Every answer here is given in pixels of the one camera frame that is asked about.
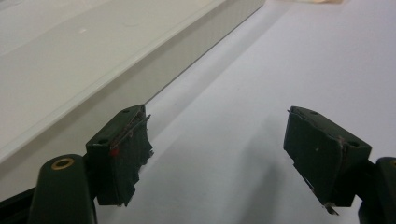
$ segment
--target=brass screw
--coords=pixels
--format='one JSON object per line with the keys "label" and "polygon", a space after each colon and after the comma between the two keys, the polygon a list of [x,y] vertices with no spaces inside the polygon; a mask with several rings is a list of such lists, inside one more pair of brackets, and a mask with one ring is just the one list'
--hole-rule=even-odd
{"label": "brass screw", "polygon": [[63,158],[57,160],[55,163],[51,165],[52,170],[62,170],[65,169],[71,165],[73,165],[74,160],[71,158]]}

